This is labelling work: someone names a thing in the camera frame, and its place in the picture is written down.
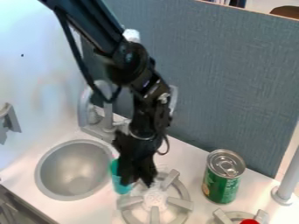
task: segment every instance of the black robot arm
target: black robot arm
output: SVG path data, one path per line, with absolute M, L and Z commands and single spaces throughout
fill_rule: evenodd
M 103 101 L 113 102 L 128 87 L 134 97 L 129 134 L 116 131 L 114 147 L 120 152 L 118 175 L 123 185 L 142 179 L 150 186 L 156 176 L 153 155 L 170 125 L 170 87 L 155 69 L 146 49 L 127 41 L 123 28 L 101 0 L 39 0 L 54 11 L 87 84 Z M 111 99 L 94 85 L 70 31 L 71 25 L 88 40 L 96 53 L 107 58 L 108 78 L 118 86 Z

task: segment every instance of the teal plastic cup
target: teal plastic cup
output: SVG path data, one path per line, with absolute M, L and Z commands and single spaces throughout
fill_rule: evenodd
M 126 194 L 132 190 L 132 185 L 121 185 L 121 177 L 117 176 L 118 160 L 115 159 L 110 164 L 110 171 L 112 182 L 115 187 L 115 191 L 119 194 Z

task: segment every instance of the metal can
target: metal can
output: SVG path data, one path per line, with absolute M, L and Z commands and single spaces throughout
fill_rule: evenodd
M 240 175 L 246 169 L 244 160 L 230 150 L 215 150 L 207 158 L 202 190 L 205 196 L 218 204 L 235 200 Z

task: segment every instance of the metal sink bowl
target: metal sink bowl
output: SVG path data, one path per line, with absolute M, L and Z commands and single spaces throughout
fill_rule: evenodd
M 55 200 L 80 200 L 99 191 L 109 177 L 112 154 L 105 145 L 74 140 L 48 151 L 38 162 L 39 190 Z

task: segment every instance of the gray fabric panel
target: gray fabric panel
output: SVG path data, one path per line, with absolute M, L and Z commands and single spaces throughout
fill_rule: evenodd
M 179 87 L 169 133 L 207 151 L 238 152 L 273 177 L 299 114 L 299 23 L 187 0 L 108 0 L 141 32 L 156 68 Z M 101 63 L 85 43 L 85 59 Z M 117 112 L 129 116 L 128 93 Z

